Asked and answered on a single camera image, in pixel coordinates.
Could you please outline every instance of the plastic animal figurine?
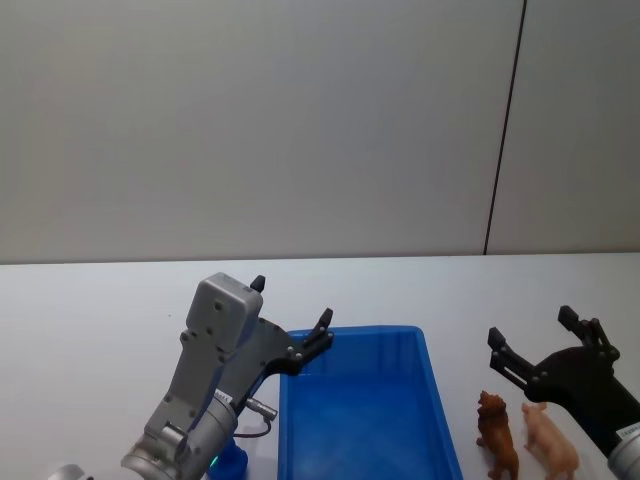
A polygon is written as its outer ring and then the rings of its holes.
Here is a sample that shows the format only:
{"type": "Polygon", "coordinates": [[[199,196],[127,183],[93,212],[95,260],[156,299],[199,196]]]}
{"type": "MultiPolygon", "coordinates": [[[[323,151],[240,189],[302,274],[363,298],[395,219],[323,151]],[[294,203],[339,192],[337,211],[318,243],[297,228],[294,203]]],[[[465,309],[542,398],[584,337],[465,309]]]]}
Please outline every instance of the plastic animal figurine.
{"type": "Polygon", "coordinates": [[[476,440],[476,444],[487,447],[496,456],[493,470],[489,470],[489,478],[499,480],[506,470],[511,480],[517,480],[519,461],[513,449],[507,404],[498,395],[490,395],[484,390],[478,403],[478,430],[482,436],[476,440]]]}
{"type": "Polygon", "coordinates": [[[578,453],[543,412],[545,408],[547,408],[546,402],[538,405],[522,404],[524,421],[527,424],[527,444],[524,447],[529,451],[538,447],[549,468],[547,480],[554,480],[561,473],[566,473],[567,479],[573,480],[574,472],[580,464],[578,453]]]}

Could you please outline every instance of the blue plastic bin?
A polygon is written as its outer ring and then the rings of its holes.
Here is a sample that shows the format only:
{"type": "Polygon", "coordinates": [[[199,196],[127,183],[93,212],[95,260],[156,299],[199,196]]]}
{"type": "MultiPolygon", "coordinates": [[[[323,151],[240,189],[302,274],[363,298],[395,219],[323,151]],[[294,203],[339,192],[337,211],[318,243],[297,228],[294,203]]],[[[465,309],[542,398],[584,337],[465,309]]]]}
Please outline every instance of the blue plastic bin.
{"type": "Polygon", "coordinates": [[[281,377],[278,479],[462,479],[422,331],[332,331],[330,350],[281,377]]]}

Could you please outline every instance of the white table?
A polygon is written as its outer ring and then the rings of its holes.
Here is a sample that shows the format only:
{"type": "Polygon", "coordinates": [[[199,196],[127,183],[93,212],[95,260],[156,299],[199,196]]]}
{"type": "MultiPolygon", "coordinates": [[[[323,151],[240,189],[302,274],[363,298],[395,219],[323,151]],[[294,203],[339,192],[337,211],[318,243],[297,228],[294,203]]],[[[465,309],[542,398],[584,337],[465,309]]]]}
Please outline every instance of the white table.
{"type": "MultiPolygon", "coordinates": [[[[488,470],[475,445],[482,389],[507,401],[520,478],[543,478],[521,446],[524,396],[489,368],[491,326],[535,363],[577,342],[556,322],[560,305],[597,316],[622,352],[617,377],[640,397],[640,254],[2,266],[0,478],[36,479],[65,460],[117,465],[166,391],[198,281],[217,271],[266,275],[263,316],[287,329],[313,325],[326,306],[336,326],[419,325],[465,478],[488,470]]],[[[277,406],[278,379],[257,397],[277,406]]],[[[613,478],[569,415],[550,415],[580,453],[578,478],[613,478]]],[[[240,431],[260,428],[243,414],[240,431]]],[[[240,442],[251,480],[276,478],[277,435],[276,423],[240,442]]]]}

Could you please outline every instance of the white wall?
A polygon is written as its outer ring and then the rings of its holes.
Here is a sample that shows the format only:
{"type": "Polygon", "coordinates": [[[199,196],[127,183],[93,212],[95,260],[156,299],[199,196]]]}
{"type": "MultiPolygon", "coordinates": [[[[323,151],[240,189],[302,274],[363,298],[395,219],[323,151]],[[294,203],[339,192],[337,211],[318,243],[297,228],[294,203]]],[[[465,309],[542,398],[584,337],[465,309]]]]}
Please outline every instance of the white wall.
{"type": "Polygon", "coordinates": [[[529,0],[489,253],[640,249],[640,2],[529,0]]]}
{"type": "Polygon", "coordinates": [[[520,9],[3,0],[0,262],[481,253],[520,9]]]}

